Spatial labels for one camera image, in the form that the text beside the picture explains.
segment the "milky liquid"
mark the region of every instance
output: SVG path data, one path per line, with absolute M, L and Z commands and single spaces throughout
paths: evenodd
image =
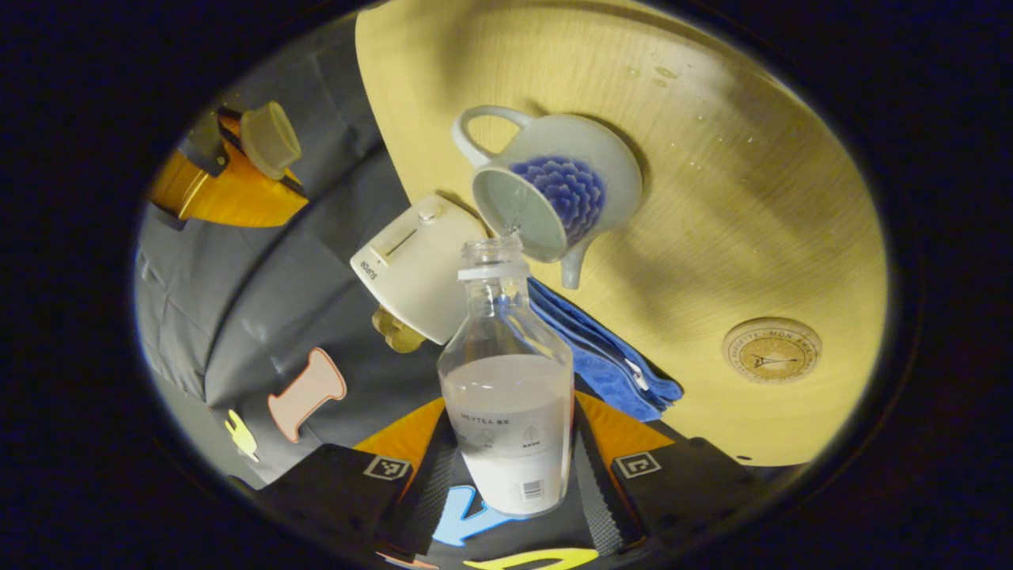
M 441 379 L 464 463 L 489 507 L 535 516 L 566 494 L 572 370 L 544 356 L 476 360 Z

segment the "bottle neck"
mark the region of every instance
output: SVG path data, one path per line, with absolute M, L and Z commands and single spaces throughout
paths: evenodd
M 528 278 L 499 276 L 464 281 L 471 317 L 495 317 L 503 312 L 528 308 Z

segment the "orange object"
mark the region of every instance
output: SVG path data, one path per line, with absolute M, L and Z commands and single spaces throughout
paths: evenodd
M 222 125 L 236 136 L 239 121 L 225 116 Z M 198 218 L 241 227 L 285 225 L 309 200 L 264 175 L 242 152 L 226 143 L 229 165 L 218 176 L 198 168 L 178 150 L 152 184 L 150 198 L 180 219 Z M 299 181 L 291 170 L 286 174 Z

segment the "yellow letter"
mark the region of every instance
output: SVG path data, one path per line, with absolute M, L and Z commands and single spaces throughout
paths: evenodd
M 519 566 L 536 560 L 558 560 L 559 562 L 542 566 L 538 570 L 569 570 L 596 558 L 598 558 L 598 551 L 593 549 L 549 549 L 515 554 L 486 562 L 465 560 L 464 563 L 479 570 L 506 570 L 511 566 Z

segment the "wooden table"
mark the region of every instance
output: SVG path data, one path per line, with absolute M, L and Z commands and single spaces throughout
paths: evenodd
M 625 137 L 643 205 L 599 237 L 580 289 L 558 264 L 535 275 L 685 389 L 664 420 L 746 465 L 812 460 L 848 418 L 876 362 L 886 257 L 876 211 L 828 126 L 742 53 L 632 2 L 392 0 L 363 12 L 366 90 L 410 199 L 443 190 L 473 205 L 471 167 L 450 137 L 463 109 L 571 112 Z M 516 128 L 483 117 L 501 148 Z M 785 386 L 725 361 L 736 325 L 783 317 L 824 353 Z

